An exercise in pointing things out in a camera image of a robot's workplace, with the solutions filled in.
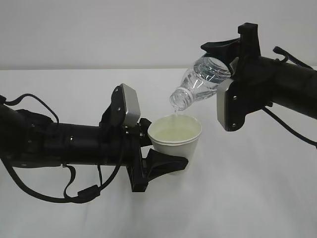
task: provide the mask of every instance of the black robotic arm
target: black robotic arm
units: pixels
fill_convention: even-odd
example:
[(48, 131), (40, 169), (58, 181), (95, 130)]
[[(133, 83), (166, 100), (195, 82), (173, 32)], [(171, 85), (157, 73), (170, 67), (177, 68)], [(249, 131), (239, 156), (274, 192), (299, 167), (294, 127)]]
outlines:
[[(56, 117), (13, 110), (24, 97), (40, 101)], [(0, 98), (0, 159), (17, 185), (31, 196), (56, 203), (85, 203), (100, 195), (114, 179), (120, 166), (125, 166), (133, 192), (144, 192), (149, 181), (174, 171), (185, 169), (188, 160), (150, 149), (146, 158), (141, 147), (151, 145), (148, 128), (151, 122), (140, 119), (140, 108), (135, 90), (125, 84), (115, 88), (111, 105), (104, 112), (99, 126), (59, 123), (57, 115), (40, 99), (31, 94), (22, 95), (8, 102)], [(109, 179), (69, 197), (66, 189), (75, 179), (71, 165), (110, 165), (115, 169)], [(29, 189), (18, 177), (13, 167), (69, 168), (71, 180), (64, 191), (64, 198), (52, 198)]]

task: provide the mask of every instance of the table surface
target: table surface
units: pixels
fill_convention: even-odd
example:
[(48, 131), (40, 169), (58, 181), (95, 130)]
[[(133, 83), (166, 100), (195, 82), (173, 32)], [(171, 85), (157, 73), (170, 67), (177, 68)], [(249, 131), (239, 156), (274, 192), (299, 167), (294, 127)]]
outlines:
[[(61, 122), (98, 125), (120, 83), (137, 91), (142, 117), (173, 112), (169, 95), (185, 69), (0, 71), (0, 94), (43, 99)], [(52, 117), (33, 99), (18, 107)], [(317, 140), (317, 122), (280, 106), (273, 111)], [(133, 194), (125, 168), (100, 197), (51, 204), (24, 194), (0, 165), (1, 238), (313, 238), (317, 237), (317, 151), (264, 112), (248, 115), (237, 132), (216, 119), (216, 98), (186, 114), (203, 124), (193, 162), (181, 176), (151, 181)], [(70, 193), (98, 183), (95, 166), (76, 166)], [(112, 167), (103, 167), (104, 178)], [(62, 196), (69, 171), (16, 169), (32, 189)]]

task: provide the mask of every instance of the wire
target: wire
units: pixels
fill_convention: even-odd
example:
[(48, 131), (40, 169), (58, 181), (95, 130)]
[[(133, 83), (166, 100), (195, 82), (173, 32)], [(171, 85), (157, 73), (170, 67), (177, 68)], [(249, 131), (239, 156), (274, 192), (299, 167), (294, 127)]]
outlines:
[(4, 104), (6, 104), (8, 106), (15, 106), (15, 105), (19, 104), (22, 101), (22, 99), (25, 97), (31, 97), (31, 98), (36, 99), (38, 102), (40, 102), (47, 110), (49, 110), (50, 113), (53, 114), (53, 116), (56, 119), (57, 125), (59, 125), (59, 118), (56, 115), (56, 113), (52, 109), (50, 109), (50, 107), (45, 102), (43, 102), (40, 98), (38, 98), (37, 96), (35, 96), (33, 94), (30, 94), (30, 93), (23, 94), (20, 97), (18, 97), (17, 99), (15, 99), (13, 101), (5, 102)]
[(112, 174), (109, 176), (109, 178), (100, 186), (100, 191), (102, 191), (105, 187), (107, 187), (114, 179), (114, 177), (117, 175), (120, 166), (123, 161), (123, 155), (124, 155), (124, 149), (125, 149), (125, 138), (122, 136), (121, 138), (121, 146), (120, 146), (120, 155), (119, 155), (119, 160), (118, 163), (116, 164)]
[(17, 175), (17, 173), (13, 169), (9, 159), (6, 156), (1, 157), (1, 161), (2, 161), (2, 163), (4, 165), (4, 167), (6, 168), (6, 170), (8, 171), (9, 175), (13, 179), (13, 181), (16, 183), (16, 185), (18, 185), (18, 187), (20, 189), (22, 189), (28, 195), (30, 195), (32, 197), (35, 197), (37, 199), (46, 201), (46, 202), (53, 202), (53, 203), (68, 203), (69, 202), (65, 198), (49, 197), (49, 196), (40, 194), (40, 193), (30, 189), (27, 185), (25, 185), (25, 183)]
[(296, 136), (297, 138), (299, 138), (300, 140), (313, 145), (313, 146), (317, 146), (317, 142), (314, 142), (306, 137), (304, 137), (303, 135), (301, 135), (300, 133), (296, 132), (295, 130), (293, 130), (288, 124), (286, 124), (284, 121), (282, 121), (282, 119), (280, 119), (277, 115), (275, 115), (273, 112), (271, 112), (269, 109), (267, 108), (262, 108), (263, 111), (265, 111), (267, 114), (269, 114), (274, 120), (276, 120), (282, 127), (284, 127), (287, 131), (289, 131), (291, 134), (293, 134), (294, 136)]
[(100, 186), (103, 185), (103, 174), (101, 173), (100, 164), (97, 165), (98, 173), (99, 173), (99, 180), (100, 180)]
[(313, 69), (312, 67), (310, 67), (309, 65), (305, 64), (304, 62), (300, 61), (299, 59), (297, 59), (296, 57), (294, 57), (293, 55), (291, 55), (290, 53), (288, 53), (286, 50), (282, 49), (279, 46), (275, 46), (273, 51), (279, 55), (283, 55), (285, 56), (285, 59), (287, 57), (287, 59), (289, 59), (290, 61), (292, 61), (294, 64), (297, 64), (301, 67), (304, 68), (310, 68)]

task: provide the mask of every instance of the white paper cup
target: white paper cup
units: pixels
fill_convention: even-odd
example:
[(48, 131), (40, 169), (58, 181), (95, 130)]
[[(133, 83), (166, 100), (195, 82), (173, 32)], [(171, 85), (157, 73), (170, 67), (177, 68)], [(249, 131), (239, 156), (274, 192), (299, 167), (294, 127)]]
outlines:
[(187, 115), (160, 118), (148, 129), (154, 149), (167, 155), (185, 157), (189, 162), (186, 169), (190, 165), (201, 133), (201, 123)]

